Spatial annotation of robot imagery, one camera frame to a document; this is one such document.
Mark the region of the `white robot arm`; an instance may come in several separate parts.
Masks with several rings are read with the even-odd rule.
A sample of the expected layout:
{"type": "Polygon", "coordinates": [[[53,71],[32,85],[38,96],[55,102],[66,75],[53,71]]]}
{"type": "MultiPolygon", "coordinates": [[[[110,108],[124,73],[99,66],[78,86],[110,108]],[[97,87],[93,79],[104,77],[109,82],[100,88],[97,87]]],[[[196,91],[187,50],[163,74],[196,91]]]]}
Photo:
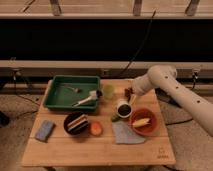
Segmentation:
{"type": "Polygon", "coordinates": [[[154,65],[146,74],[131,80],[132,93],[143,96],[155,88],[168,93],[213,137],[213,104],[176,80],[177,70],[170,65],[154,65]]]}

